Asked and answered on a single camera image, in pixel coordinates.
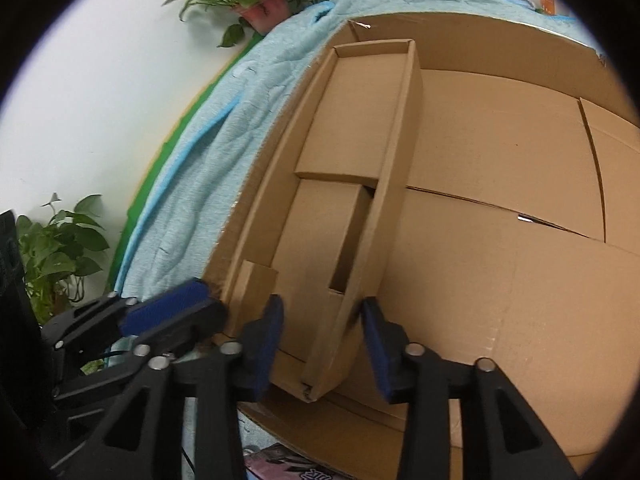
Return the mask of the green leafy plant left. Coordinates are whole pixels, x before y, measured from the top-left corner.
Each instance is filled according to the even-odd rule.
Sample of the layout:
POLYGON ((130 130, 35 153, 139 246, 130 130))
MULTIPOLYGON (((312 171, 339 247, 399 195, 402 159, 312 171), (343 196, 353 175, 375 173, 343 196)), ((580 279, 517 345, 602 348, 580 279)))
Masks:
POLYGON ((85 280, 102 271, 96 260, 110 244, 98 221, 100 194, 83 197, 73 209, 58 208, 56 194, 43 205, 46 222, 17 217, 17 239, 25 266, 25 287, 39 325, 85 299, 85 280))

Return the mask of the small orange label jar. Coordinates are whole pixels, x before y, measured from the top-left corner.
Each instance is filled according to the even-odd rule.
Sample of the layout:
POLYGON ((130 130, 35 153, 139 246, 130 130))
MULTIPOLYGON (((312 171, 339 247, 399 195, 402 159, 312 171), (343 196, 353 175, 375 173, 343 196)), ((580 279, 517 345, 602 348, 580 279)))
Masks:
POLYGON ((555 0, 539 0, 539 6, 536 11, 541 14, 555 15, 555 0))

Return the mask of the large cardboard box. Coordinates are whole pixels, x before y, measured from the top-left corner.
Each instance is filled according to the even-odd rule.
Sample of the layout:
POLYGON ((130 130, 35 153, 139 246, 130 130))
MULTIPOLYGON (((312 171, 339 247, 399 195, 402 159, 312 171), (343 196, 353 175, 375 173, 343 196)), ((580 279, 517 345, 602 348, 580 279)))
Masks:
POLYGON ((597 52, 471 14, 351 18, 269 128, 212 257, 231 254, 221 237, 326 51, 395 39, 416 44, 420 122, 380 286, 357 306, 356 358, 314 402, 271 379, 244 413, 316 462, 395 478, 408 408, 375 383, 360 318, 373 297, 387 321, 443 359, 495 361, 579 474, 639 375, 639 116, 597 52))

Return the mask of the small cardboard divider tray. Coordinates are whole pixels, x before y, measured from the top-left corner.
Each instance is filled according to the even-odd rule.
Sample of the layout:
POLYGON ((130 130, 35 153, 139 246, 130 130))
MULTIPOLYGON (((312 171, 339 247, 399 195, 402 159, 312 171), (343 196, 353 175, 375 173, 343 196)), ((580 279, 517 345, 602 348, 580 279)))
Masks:
POLYGON ((314 402, 348 375, 359 301, 378 291, 416 145, 422 79, 410 39, 326 51, 272 130, 208 278, 230 309, 229 335, 270 295, 284 304, 271 379, 314 402))

